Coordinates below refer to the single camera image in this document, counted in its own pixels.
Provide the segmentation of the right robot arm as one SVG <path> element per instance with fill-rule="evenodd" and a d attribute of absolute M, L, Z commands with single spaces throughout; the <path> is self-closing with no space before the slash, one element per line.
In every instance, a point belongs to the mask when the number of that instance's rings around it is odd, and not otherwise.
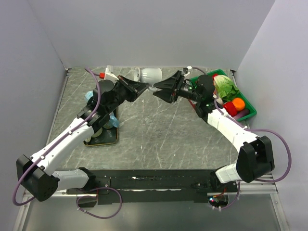
<path fill-rule="evenodd" d="M 154 96 L 167 103 L 174 103 L 178 97 L 195 102 L 195 112 L 208 125 L 216 128 L 238 151 L 235 164 L 226 165 L 214 171 L 211 188 L 220 192 L 231 181 L 250 183 L 274 170 L 273 150 L 267 136 L 259 137 L 243 128 L 230 117 L 226 109 L 218 105 L 214 96 L 212 77 L 201 75 L 196 82 L 188 83 L 181 71 L 157 82 Z"/>

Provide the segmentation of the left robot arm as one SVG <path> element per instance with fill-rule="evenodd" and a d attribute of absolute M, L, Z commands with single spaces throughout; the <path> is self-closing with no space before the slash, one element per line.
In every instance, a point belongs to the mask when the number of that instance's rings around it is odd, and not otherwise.
<path fill-rule="evenodd" d="M 58 165 L 79 144 L 97 133 L 110 119 L 110 114 L 124 101 L 135 101 L 148 83 L 122 76 L 116 81 L 101 80 L 87 105 L 73 122 L 52 142 L 31 157 L 21 156 L 17 162 L 18 182 L 38 201 L 50 198 L 56 191 L 79 188 L 83 193 L 95 189 L 95 175 L 84 167 L 58 172 Z"/>

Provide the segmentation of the white grey mug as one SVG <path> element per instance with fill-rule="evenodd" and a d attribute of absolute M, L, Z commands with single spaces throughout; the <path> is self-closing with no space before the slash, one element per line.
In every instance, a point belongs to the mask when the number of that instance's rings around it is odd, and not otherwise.
<path fill-rule="evenodd" d="M 136 82 L 148 83 L 148 90 L 156 92 L 158 89 L 154 87 L 154 84 L 162 80 L 162 70 L 160 68 L 137 67 L 133 74 L 133 80 Z"/>

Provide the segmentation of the light blue faceted mug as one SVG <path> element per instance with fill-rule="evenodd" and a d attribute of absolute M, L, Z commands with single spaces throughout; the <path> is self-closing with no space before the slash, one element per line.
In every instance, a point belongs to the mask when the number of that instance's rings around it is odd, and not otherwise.
<path fill-rule="evenodd" d="M 85 100 L 88 101 L 91 97 L 93 97 L 93 92 L 92 91 L 88 91 L 85 94 Z"/>

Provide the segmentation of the blue mug orange inside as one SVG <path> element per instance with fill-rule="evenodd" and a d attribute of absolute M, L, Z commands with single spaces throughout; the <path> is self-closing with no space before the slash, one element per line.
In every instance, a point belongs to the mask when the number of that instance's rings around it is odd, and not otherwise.
<path fill-rule="evenodd" d="M 104 128 L 111 129 L 111 128 L 118 128 L 120 123 L 118 119 L 114 115 L 109 115 L 109 121 L 104 125 Z"/>

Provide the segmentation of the pale green mug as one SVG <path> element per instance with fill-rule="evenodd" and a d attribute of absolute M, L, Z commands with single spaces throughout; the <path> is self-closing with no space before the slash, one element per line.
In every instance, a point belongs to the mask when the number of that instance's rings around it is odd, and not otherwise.
<path fill-rule="evenodd" d="M 88 137 L 87 139 L 85 139 L 86 143 L 89 143 L 91 141 L 92 138 L 97 138 L 101 135 L 103 129 L 100 128 L 96 133 L 94 133 L 92 136 Z"/>

